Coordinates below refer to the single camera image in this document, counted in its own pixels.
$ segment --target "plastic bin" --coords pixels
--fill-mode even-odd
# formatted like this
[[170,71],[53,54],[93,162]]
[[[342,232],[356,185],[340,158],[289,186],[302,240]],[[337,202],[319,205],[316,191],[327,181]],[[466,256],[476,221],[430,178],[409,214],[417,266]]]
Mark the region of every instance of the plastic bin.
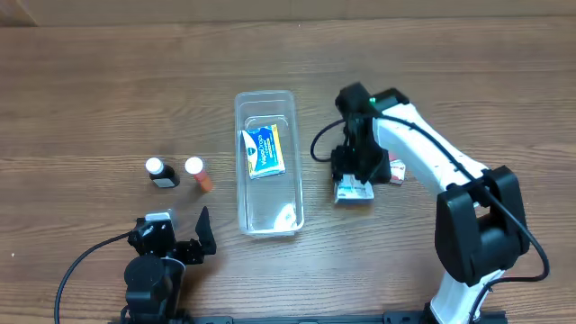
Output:
[[[302,165],[294,96],[256,91],[236,96],[238,224],[254,237],[293,235],[304,225]],[[242,131],[276,124],[285,173],[250,179]]]

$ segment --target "small box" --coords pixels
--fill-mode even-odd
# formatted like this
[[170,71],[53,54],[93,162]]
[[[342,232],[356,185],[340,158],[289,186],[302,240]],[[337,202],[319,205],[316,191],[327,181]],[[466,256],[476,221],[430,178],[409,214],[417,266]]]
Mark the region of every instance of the small box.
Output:
[[243,130],[250,179],[286,172],[276,124],[255,130]]

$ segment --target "dropper bottle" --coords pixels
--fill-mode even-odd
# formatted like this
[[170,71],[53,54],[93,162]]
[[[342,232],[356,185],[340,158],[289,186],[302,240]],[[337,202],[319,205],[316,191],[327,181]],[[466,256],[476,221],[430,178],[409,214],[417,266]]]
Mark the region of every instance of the dropper bottle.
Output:
[[157,157],[146,161],[146,169],[152,180],[160,188],[174,188],[180,184],[180,178],[171,166],[168,166]]

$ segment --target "black cable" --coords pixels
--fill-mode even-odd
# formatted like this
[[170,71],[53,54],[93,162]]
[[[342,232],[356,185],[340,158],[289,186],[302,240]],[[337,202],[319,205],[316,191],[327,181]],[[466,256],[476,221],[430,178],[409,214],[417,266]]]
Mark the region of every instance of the black cable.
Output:
[[106,241],[104,241],[102,243],[98,243],[95,246],[90,247],[86,252],[84,252],[81,256],[79,256],[78,259],[76,259],[76,261],[74,261],[74,263],[70,266],[68,271],[66,271],[66,274],[64,274],[64,278],[62,278],[62,282],[60,283],[60,287],[58,288],[58,292],[56,292],[56,300],[54,301],[54,323],[55,324],[60,323],[60,299],[62,299],[62,293],[64,292],[64,285],[66,284],[66,281],[68,281],[68,278],[70,277],[70,275],[72,275],[72,271],[74,271],[74,268],[76,268],[78,266],[80,261],[82,261],[90,253],[96,251],[98,248],[101,248],[108,243],[112,243],[112,242],[115,242],[117,240],[127,238],[131,233],[132,233],[132,231],[129,231],[129,232],[121,234],[115,238],[110,238],[110,239],[107,239]]
[[128,305],[120,311],[120,324],[126,324],[126,313],[128,312]]
[[[375,118],[372,115],[366,115],[366,114],[358,114],[358,115],[352,115],[350,118],[354,118],[354,119],[358,119],[358,118]],[[378,116],[379,119],[385,119],[388,121],[392,121],[392,122],[397,122],[400,123],[402,125],[408,126],[411,129],[419,132],[420,134],[422,134],[422,136],[424,136],[425,138],[427,138],[428,140],[430,140],[445,156],[446,158],[448,158],[448,160],[450,160],[450,162],[452,164],[455,165],[455,167],[462,172],[468,179],[470,179],[470,181],[474,181],[476,180],[476,178],[470,173],[468,172],[468,170],[466,170],[464,168],[464,166],[458,162],[458,160],[452,155],[450,154],[450,152],[444,147],[442,146],[442,144],[436,139],[434,138],[434,136],[430,135],[430,133],[428,133],[427,131],[423,130],[422,128],[420,128],[416,123],[414,122],[410,122],[410,121],[405,121],[401,118],[397,118],[397,117],[392,117],[392,116],[388,116],[385,114],[382,114],[380,116]],[[325,133],[327,130],[331,129],[332,127],[335,127],[337,125],[339,125],[340,123],[344,122],[345,120],[339,120],[339,121],[334,121],[332,122],[330,125],[328,125],[327,127],[325,127],[324,129],[322,129],[318,135],[316,135],[316,137],[314,138],[314,141],[312,142],[312,146],[310,146],[310,153],[313,153],[313,149],[314,149],[314,145],[316,144],[316,141],[318,140],[318,138]],[[314,158],[315,160],[318,161],[318,159],[316,159],[316,157],[314,155],[312,155],[312,158]],[[536,275],[536,276],[531,276],[531,277],[506,277],[506,278],[499,278],[499,279],[494,279],[491,280],[489,282],[487,282],[481,289],[480,293],[478,294],[478,296],[476,296],[476,300],[474,301],[474,304],[472,305],[472,310],[470,312],[470,318],[469,318],[469,323],[473,324],[474,321],[474,313],[476,312],[476,309],[478,308],[478,306],[480,305],[480,302],[482,301],[482,298],[484,296],[484,294],[495,284],[500,284],[500,283],[534,283],[534,282],[539,282],[544,280],[549,274],[550,274],[550,262],[548,261],[548,256],[546,255],[544,249],[542,248],[542,246],[540,245],[540,243],[538,243],[538,241],[536,240],[536,238],[532,235],[532,233],[524,226],[522,225],[522,223],[520,223],[516,217],[514,217],[514,215],[512,215],[512,213],[508,210],[508,208],[506,208],[506,206],[504,206],[491,192],[490,190],[488,190],[486,187],[482,187],[484,193],[487,195],[488,199],[490,200],[490,202],[496,207],[496,209],[498,209],[501,213],[503,213],[506,217],[508,217],[512,222],[514,222],[514,224],[522,231],[522,233],[524,235],[526,235],[528,237],[528,240],[530,241],[530,243],[532,243],[532,245],[534,246],[534,249],[536,250],[536,252],[538,253],[538,255],[540,256],[540,258],[542,259],[542,264],[544,267],[544,270],[541,274]]]
[[334,126],[338,126],[342,122],[344,122],[344,120],[334,121],[330,125],[324,127],[321,131],[319,131],[318,134],[316,134],[316,137],[314,137],[314,139],[312,140],[312,144],[310,144],[310,155],[312,156],[314,161],[316,161],[316,162],[330,162],[330,157],[328,157],[328,158],[316,157],[316,154],[314,154],[314,147],[316,146],[316,142],[320,139],[320,136],[322,136],[322,134],[329,131]]

